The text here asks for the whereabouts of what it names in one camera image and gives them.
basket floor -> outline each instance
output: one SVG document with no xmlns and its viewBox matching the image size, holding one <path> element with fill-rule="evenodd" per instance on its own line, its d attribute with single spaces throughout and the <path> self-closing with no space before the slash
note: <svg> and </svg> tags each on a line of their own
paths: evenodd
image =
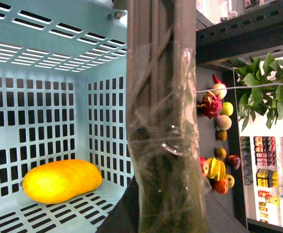
<svg viewBox="0 0 283 233">
<path fill-rule="evenodd" d="M 104 180 L 101 186 L 59 204 L 41 204 L 23 191 L 0 205 L 1 233 L 94 233 L 125 191 Z"/>
</svg>

dragon fruit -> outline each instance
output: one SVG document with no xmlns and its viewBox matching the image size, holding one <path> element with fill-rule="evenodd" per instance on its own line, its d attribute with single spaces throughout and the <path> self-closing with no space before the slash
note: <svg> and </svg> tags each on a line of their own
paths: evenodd
<svg viewBox="0 0 283 233">
<path fill-rule="evenodd" d="M 201 104 L 197 105 L 197 107 L 202 110 L 202 116 L 208 117 L 209 119 L 219 117 L 222 106 L 221 99 L 211 91 L 205 94 Z"/>
</svg>

light blue plastic basket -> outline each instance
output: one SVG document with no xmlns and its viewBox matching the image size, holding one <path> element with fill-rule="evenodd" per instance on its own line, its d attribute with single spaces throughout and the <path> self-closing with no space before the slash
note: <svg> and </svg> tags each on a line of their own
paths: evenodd
<svg viewBox="0 0 283 233">
<path fill-rule="evenodd" d="M 0 0 L 0 233 L 93 233 L 133 176 L 125 128 L 126 22 L 111 0 Z M 20 186 L 57 160 L 103 183 L 56 205 Z"/>
</svg>

fruit arrangement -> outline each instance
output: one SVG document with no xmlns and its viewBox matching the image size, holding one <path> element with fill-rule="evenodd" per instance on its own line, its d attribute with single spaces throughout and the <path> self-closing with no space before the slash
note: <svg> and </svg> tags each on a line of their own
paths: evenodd
<svg viewBox="0 0 283 233">
<path fill-rule="evenodd" d="M 212 91 L 206 93 L 198 108 L 202 111 L 202 116 L 209 119 L 216 118 L 216 126 L 218 131 L 216 139 L 218 141 L 226 141 L 228 137 L 227 130 L 232 126 L 230 116 L 233 114 L 233 105 L 230 102 L 222 102 L 221 100 L 227 94 L 226 85 L 221 82 L 214 74 L 215 84 Z M 241 165 L 240 158 L 235 155 L 227 155 L 224 147 L 216 148 L 216 158 L 205 159 L 200 157 L 200 166 L 204 177 L 210 179 L 213 189 L 221 194 L 226 194 L 229 188 L 234 186 L 234 177 L 226 173 L 226 164 L 232 169 L 239 169 Z"/>
<path fill-rule="evenodd" d="M 209 158 L 206 160 L 201 157 L 200 165 L 204 177 L 208 177 L 214 181 L 213 188 L 218 193 L 226 194 L 229 188 L 234 186 L 234 177 L 226 173 L 226 167 L 223 161 L 216 158 Z"/>
</svg>

screw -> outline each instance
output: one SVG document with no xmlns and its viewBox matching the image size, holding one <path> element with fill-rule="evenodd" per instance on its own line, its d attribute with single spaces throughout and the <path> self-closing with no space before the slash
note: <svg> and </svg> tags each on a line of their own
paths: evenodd
<svg viewBox="0 0 283 233">
<path fill-rule="evenodd" d="M 116 18 L 116 19 L 122 18 L 122 12 L 120 12 L 120 11 L 114 12 L 114 18 Z"/>
</svg>

